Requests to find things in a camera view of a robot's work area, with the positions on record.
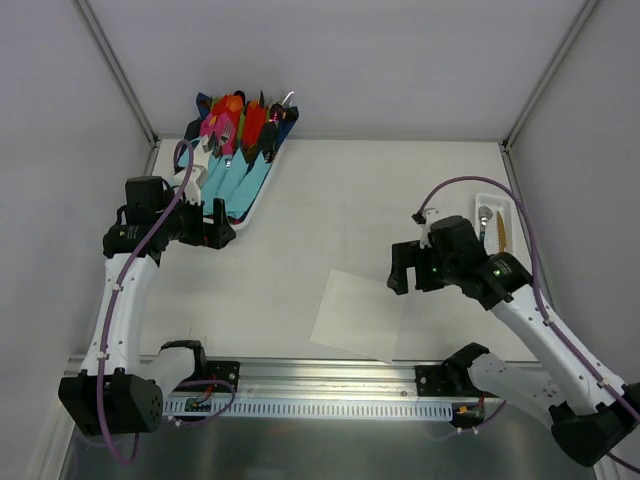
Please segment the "silver spoon teal handle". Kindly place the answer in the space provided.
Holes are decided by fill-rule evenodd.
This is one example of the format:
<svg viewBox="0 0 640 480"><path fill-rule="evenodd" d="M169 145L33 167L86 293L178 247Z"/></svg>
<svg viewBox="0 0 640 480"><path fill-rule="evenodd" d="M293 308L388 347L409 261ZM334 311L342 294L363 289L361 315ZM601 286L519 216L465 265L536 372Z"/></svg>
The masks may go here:
<svg viewBox="0 0 640 480"><path fill-rule="evenodd" d="M486 205L482 205L478 209L479 220L479 240L485 242L486 231L490 221L493 218L493 211Z"/></svg>

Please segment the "white tray of rolled napkins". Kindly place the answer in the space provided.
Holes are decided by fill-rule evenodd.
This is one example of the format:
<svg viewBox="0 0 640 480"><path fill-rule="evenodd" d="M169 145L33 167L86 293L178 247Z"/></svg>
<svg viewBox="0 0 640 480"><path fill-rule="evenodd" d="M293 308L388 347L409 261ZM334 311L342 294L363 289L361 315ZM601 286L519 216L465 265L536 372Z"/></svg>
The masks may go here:
<svg viewBox="0 0 640 480"><path fill-rule="evenodd" d="M249 99L240 90L196 95L198 117L188 124L184 139L194 148L200 137L209 137L212 156L201 202L205 217L213 218L213 200L221 198L232 227L248 226L299 119L293 96L290 91L279 100Z"/></svg>

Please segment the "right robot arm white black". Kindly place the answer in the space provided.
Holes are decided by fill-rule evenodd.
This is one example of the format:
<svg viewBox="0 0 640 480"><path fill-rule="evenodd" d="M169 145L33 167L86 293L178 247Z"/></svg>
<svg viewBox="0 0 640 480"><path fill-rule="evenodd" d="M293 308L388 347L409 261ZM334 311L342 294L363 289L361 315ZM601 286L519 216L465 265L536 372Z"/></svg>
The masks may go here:
<svg viewBox="0 0 640 480"><path fill-rule="evenodd" d="M547 372L548 380L509 367L488 348L471 343L447 358L449 387L459 395L491 393L549 429L574 462L591 467L639 425L639 386L599 361L536 288L510 253L489 254L469 220L450 216L425 235L391 247L387 286L398 295L455 286L504 323Z"/></svg>

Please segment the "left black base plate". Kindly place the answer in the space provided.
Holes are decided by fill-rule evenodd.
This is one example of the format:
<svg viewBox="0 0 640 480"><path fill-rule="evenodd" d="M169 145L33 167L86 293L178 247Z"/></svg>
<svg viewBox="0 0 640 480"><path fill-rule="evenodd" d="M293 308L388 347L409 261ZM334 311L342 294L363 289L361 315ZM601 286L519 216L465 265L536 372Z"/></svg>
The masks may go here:
<svg viewBox="0 0 640 480"><path fill-rule="evenodd" d="M235 390L237 390L240 379L240 367L241 364L238 361L207 360L201 379L222 380L229 383ZM206 385L202 388L204 388L203 391L207 394L214 394L218 392L229 393L228 388L220 384Z"/></svg>

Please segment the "white paper napkin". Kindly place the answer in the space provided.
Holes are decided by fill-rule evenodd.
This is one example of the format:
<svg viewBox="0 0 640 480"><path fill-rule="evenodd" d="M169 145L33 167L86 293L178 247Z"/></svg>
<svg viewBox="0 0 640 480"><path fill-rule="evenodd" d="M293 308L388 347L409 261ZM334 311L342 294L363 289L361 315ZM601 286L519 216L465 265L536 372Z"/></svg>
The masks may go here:
<svg viewBox="0 0 640 480"><path fill-rule="evenodd" d="M424 360L424 353L401 353L398 349L410 297L396 295L383 282L333 269L309 340L384 363Z"/></svg>

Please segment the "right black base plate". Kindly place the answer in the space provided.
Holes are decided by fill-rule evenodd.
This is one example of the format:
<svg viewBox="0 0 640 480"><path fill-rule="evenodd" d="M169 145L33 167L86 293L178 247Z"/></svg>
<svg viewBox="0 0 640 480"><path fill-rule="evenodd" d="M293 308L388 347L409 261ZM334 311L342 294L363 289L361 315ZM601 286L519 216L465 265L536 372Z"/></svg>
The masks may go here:
<svg viewBox="0 0 640 480"><path fill-rule="evenodd" d="M418 397L452 397L456 395L448 369L443 365L416 365L415 387Z"/></svg>

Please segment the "aluminium mounting rail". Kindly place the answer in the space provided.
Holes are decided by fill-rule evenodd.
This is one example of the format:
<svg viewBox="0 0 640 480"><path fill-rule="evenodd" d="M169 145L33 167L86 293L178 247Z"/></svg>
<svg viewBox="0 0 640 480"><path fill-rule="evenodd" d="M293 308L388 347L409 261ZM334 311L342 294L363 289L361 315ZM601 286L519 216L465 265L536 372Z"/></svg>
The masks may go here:
<svg viewBox="0 0 640 480"><path fill-rule="evenodd" d="M236 399L419 400L414 367L441 365L438 360L391 364L344 359L210 357L208 360L240 362Z"/></svg>

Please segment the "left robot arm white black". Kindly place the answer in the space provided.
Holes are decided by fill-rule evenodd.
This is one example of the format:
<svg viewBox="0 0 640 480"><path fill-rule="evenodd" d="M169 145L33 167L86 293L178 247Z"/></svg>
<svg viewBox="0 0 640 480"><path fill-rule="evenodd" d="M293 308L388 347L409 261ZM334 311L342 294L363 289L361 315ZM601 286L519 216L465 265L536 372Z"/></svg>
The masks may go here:
<svg viewBox="0 0 640 480"><path fill-rule="evenodd" d="M103 237L105 280L93 338L78 373L58 389L86 436L155 431L177 389L204 388L204 403L215 387L236 392L233 380L212 374L197 340L168 341L150 363L141 362L145 305L169 243L220 249L234 237L229 225L205 222L188 175L172 183L160 176L127 180L126 202Z"/></svg>

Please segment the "gold knife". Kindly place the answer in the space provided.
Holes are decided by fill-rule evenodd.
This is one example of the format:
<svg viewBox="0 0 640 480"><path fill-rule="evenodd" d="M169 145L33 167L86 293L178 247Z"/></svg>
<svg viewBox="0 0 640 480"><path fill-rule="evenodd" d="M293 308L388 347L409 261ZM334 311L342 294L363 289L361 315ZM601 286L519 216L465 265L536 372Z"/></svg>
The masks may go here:
<svg viewBox="0 0 640 480"><path fill-rule="evenodd" d="M504 217L500 211L497 212L498 246L500 252L507 250L507 235Z"/></svg>

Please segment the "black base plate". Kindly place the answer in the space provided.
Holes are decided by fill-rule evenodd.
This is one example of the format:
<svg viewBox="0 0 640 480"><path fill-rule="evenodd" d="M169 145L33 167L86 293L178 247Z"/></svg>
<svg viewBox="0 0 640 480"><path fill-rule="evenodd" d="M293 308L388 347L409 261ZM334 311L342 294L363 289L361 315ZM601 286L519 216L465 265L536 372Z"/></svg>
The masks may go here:
<svg viewBox="0 0 640 480"><path fill-rule="evenodd" d="M456 395L448 369L443 365L416 365L415 387L418 397L452 397Z"/></svg>
<svg viewBox="0 0 640 480"><path fill-rule="evenodd" d="M235 390L237 390L240 379L240 367L241 364L238 361L207 360L201 379L222 380L229 383ZM202 388L204 388L203 391L207 394L214 394L218 392L229 393L228 388L220 384L206 385Z"/></svg>

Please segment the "white perforated utensil tray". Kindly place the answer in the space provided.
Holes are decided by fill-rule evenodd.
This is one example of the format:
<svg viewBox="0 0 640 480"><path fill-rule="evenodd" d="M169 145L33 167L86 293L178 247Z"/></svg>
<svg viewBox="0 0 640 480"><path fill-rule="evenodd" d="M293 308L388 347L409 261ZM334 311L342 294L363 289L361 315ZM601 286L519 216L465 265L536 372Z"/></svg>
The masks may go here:
<svg viewBox="0 0 640 480"><path fill-rule="evenodd" d="M506 252L516 254L516 238L514 233L515 205L511 198L501 195L489 193L479 193L475 197L475 230L479 236L479 220L478 209L480 206L486 205L493 211L493 218L490 221L484 243L485 250L488 254L499 253L498 246L498 229L497 229L497 212L500 211L504 217L507 235Z"/></svg>

